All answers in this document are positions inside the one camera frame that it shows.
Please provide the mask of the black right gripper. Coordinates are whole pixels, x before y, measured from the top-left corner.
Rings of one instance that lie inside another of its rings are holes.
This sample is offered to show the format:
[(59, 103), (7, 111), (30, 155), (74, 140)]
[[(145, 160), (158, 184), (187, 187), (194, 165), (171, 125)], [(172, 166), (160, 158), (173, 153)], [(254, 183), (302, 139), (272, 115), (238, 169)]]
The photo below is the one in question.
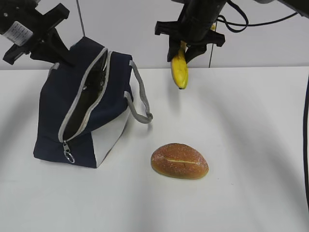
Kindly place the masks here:
[(158, 21), (155, 26), (155, 35), (169, 36), (169, 50), (167, 62), (178, 55), (181, 41), (190, 47), (185, 52), (185, 61), (188, 64), (194, 58), (207, 51), (207, 44), (216, 44), (218, 47), (225, 43), (225, 36), (211, 30), (219, 13), (225, 5), (224, 0), (178, 0), (183, 4), (181, 13), (176, 21)]

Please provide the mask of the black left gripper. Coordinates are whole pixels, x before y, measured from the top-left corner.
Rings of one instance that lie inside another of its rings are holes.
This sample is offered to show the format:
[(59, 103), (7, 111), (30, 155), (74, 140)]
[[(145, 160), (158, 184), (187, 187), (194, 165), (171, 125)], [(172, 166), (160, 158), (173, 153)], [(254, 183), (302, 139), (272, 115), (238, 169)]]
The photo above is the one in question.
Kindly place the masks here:
[(56, 29), (70, 11), (59, 3), (42, 14), (36, 10), (38, 3), (38, 0), (0, 2), (0, 34), (13, 43), (3, 60), (13, 65), (23, 54), (29, 54), (33, 60), (62, 61), (74, 66), (74, 58)]

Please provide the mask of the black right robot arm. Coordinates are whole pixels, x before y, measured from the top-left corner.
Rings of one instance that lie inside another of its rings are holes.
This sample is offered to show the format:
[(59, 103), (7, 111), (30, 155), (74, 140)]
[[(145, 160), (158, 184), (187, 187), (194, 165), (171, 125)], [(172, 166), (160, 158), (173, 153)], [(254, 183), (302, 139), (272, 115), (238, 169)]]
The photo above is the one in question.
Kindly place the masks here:
[[(309, 2), (307, 0), (281, 0), (280, 3), (292, 9), (294, 13), (274, 21), (258, 24), (251, 24), (245, 12), (231, 0), (179, 0), (177, 2), (183, 5), (178, 19), (166, 22), (157, 21), (154, 29), (155, 35), (165, 34), (169, 37), (167, 62), (172, 62), (177, 56), (182, 42), (187, 47), (184, 52), (186, 63), (203, 55), (207, 51), (208, 44), (223, 46), (225, 36), (211, 30), (212, 25), (216, 22), (224, 23), (230, 32), (240, 33), (248, 27), (271, 25), (296, 15), (306, 18), (309, 16)], [(226, 4), (242, 16), (244, 24), (227, 21), (221, 14)]]

